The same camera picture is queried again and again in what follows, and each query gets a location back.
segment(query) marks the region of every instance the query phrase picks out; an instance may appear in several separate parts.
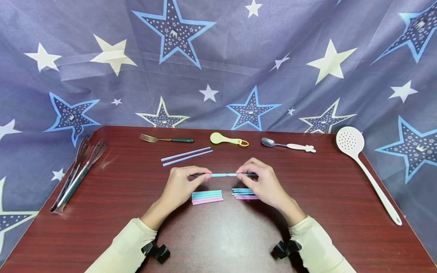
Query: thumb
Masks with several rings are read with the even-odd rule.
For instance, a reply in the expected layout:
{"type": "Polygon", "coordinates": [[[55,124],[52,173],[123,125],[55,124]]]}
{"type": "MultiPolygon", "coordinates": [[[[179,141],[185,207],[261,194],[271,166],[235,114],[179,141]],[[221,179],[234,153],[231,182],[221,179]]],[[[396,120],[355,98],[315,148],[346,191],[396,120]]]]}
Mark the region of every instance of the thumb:
{"type": "Polygon", "coordinates": [[[252,179],[250,179],[249,177],[245,176],[242,173],[237,174],[237,177],[238,179],[241,180],[241,182],[243,182],[244,185],[246,185],[249,189],[253,191],[257,182],[253,181],[252,179]]]}
{"type": "Polygon", "coordinates": [[[197,188],[200,184],[209,180],[210,178],[211,178],[211,174],[204,173],[201,176],[199,176],[198,178],[194,179],[191,183],[193,184],[193,186],[195,186],[195,188],[197,188]]]}

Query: cream sleeve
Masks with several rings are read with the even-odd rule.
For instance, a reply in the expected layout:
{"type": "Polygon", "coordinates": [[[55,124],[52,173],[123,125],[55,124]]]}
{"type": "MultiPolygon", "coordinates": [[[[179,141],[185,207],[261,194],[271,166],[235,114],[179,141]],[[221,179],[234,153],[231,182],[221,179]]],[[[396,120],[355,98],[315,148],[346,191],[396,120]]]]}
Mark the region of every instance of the cream sleeve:
{"type": "Polygon", "coordinates": [[[155,237],[156,231],[132,219],[85,273],[135,273],[146,257],[141,248],[155,237]]]}
{"type": "Polygon", "coordinates": [[[302,246],[299,253],[310,273],[356,273],[327,232],[310,216],[288,230],[291,240],[302,246]]]}

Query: star-patterned backdrop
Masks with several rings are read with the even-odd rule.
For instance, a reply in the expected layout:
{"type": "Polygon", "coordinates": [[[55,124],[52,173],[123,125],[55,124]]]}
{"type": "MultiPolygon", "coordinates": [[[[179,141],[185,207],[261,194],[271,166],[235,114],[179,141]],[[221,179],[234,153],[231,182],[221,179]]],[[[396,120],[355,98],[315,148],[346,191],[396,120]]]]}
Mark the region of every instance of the star-patterned backdrop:
{"type": "Polygon", "coordinates": [[[436,0],[5,0],[0,263],[100,126],[363,132],[437,260],[436,0]]]}

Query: orange ring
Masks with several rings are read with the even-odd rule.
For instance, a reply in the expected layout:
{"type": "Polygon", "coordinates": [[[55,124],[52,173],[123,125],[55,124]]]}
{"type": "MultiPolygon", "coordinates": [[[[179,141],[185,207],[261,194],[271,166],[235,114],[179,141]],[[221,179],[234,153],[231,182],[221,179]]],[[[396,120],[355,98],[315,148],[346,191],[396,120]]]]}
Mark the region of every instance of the orange ring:
{"type": "Polygon", "coordinates": [[[242,140],[242,139],[240,139],[240,140],[238,141],[238,145],[240,145],[240,146],[242,146],[242,147],[247,147],[247,146],[249,146],[249,143],[248,143],[246,140],[242,140]]]}

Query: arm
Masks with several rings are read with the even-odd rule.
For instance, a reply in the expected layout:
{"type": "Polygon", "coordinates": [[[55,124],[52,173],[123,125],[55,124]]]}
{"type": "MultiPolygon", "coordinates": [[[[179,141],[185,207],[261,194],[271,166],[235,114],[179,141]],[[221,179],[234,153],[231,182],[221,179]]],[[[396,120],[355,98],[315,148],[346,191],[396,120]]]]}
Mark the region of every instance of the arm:
{"type": "Polygon", "coordinates": [[[135,273],[145,258],[141,248],[155,239],[165,218],[211,178],[210,173],[206,168],[195,166],[172,168],[161,197],[141,218],[132,219],[85,273],[135,273]],[[188,177],[195,173],[204,174],[189,181],[188,177]]]}
{"type": "Polygon", "coordinates": [[[288,196],[272,167],[256,158],[249,159],[238,170],[238,178],[261,201],[278,209],[289,226],[291,240],[298,242],[303,265],[310,273],[355,273],[347,260],[332,244],[331,238],[316,220],[305,215],[297,202],[288,196]],[[256,173],[252,180],[242,173],[256,173]]]}

